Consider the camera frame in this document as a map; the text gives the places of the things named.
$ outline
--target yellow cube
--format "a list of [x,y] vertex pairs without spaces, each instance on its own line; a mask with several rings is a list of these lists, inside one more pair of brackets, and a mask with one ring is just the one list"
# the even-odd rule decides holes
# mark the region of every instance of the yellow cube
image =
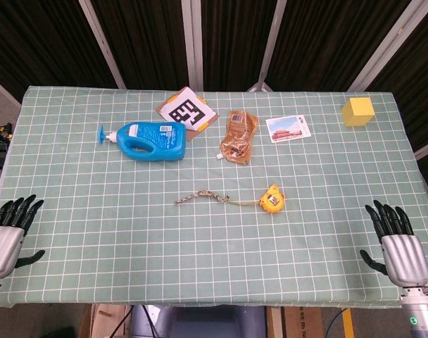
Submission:
[[358,127],[368,123],[375,116],[370,97],[350,98],[342,107],[342,116],[347,127]]

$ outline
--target blue spray nozzle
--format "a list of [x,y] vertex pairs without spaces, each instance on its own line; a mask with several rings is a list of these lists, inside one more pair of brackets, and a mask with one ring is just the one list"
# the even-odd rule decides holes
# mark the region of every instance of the blue spray nozzle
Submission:
[[104,134],[103,125],[101,125],[100,129],[99,129],[99,142],[100,142],[100,144],[103,144],[103,141],[105,138],[106,138],[106,136]]

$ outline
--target green checkered tablecloth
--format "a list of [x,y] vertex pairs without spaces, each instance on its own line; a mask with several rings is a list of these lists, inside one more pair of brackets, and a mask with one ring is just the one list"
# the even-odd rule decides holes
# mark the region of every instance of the green checkered tablecloth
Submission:
[[[402,206],[428,261],[428,198],[388,93],[200,93],[218,121],[175,162],[138,162],[97,128],[161,121],[172,92],[31,87],[0,181],[0,205],[45,200],[21,256],[34,265],[3,281],[0,304],[24,302],[398,306],[397,287],[360,259],[382,252],[364,205]],[[345,127],[348,97],[376,116]],[[217,160],[232,109],[259,117],[249,165]],[[272,144],[267,118],[304,115],[312,137]],[[259,199],[271,184],[280,213],[199,198],[199,189]]]

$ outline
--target floor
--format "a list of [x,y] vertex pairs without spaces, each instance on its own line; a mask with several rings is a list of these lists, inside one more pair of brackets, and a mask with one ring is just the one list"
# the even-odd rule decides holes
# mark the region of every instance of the floor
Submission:
[[[19,110],[12,102],[0,94],[0,125],[15,124]],[[38,338],[53,330],[73,326],[76,331],[84,313],[84,304],[19,304],[12,308],[0,308],[0,338]],[[339,312],[337,308],[323,308],[324,333],[332,318]],[[403,320],[401,309],[352,310],[356,338],[404,338],[410,337],[408,324]],[[338,320],[330,337],[342,338],[344,331]]]

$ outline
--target cable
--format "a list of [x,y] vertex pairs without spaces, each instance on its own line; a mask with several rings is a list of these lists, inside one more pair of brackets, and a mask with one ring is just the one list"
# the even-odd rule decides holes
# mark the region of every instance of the cable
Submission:
[[340,313],[338,313],[337,315],[334,316],[334,318],[332,319],[331,322],[329,322],[328,325],[328,329],[327,329],[327,334],[325,335],[325,338],[328,338],[328,334],[329,334],[329,330],[332,328],[334,322],[336,321],[336,319],[345,311],[348,310],[348,308],[343,309]]
[[120,323],[118,323],[117,327],[114,329],[113,333],[111,333],[111,335],[109,336],[109,338],[113,338],[115,333],[117,332],[117,330],[119,329],[119,327],[123,324],[123,322],[126,321],[126,319],[128,318],[128,316],[130,315],[132,309],[134,308],[134,305],[131,305],[130,310],[128,311],[128,313],[125,315],[125,317],[123,317],[123,319],[120,321]]
[[146,319],[149,320],[151,334],[153,335],[153,338],[156,338],[156,336],[159,337],[158,331],[156,331],[155,325],[153,324],[153,321],[151,320],[150,314],[149,314],[148,310],[146,309],[145,305],[142,305],[142,308],[144,309]]

